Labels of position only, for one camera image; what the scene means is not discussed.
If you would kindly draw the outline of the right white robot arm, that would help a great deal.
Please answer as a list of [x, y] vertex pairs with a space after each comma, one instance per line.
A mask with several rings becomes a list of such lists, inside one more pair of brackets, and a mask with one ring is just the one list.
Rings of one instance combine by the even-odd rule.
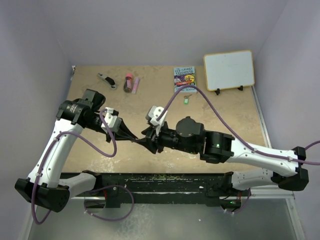
[[302, 168], [306, 158], [305, 149], [278, 150], [255, 144], [245, 146], [234, 136], [217, 131], [205, 130], [202, 123], [187, 116], [180, 120], [175, 129], [167, 123], [161, 128], [150, 125], [142, 131], [144, 138], [139, 145], [151, 153], [161, 153], [164, 148], [199, 155], [206, 163], [240, 163], [256, 167], [246, 172], [234, 171], [230, 179], [222, 183], [228, 196], [252, 187], [277, 185], [287, 191], [302, 191], [309, 183], [308, 171]]

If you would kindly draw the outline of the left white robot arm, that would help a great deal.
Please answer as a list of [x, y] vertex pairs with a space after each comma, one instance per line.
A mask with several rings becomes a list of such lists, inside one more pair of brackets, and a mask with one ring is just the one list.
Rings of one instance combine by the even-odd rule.
[[[116, 134], [126, 131], [122, 119], [113, 108], [100, 109], [106, 98], [99, 92], [86, 89], [81, 98], [66, 100], [58, 108], [56, 121], [47, 146], [27, 178], [19, 178], [14, 188], [32, 207], [60, 212], [68, 200], [83, 192], [98, 196], [103, 191], [101, 177], [83, 171], [69, 179], [61, 179], [62, 169], [77, 139], [83, 140], [101, 155], [112, 158], [117, 153]], [[113, 152], [105, 153], [84, 138], [87, 128], [106, 136], [113, 144]]]

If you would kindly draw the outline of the green key tag with key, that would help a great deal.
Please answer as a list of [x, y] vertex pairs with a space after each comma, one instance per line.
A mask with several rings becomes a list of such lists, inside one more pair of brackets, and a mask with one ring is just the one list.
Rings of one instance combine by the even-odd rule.
[[183, 102], [183, 103], [184, 103], [185, 105], [187, 105], [187, 104], [189, 103], [189, 98], [190, 98], [191, 96], [192, 96], [191, 94], [184, 96], [184, 102]]

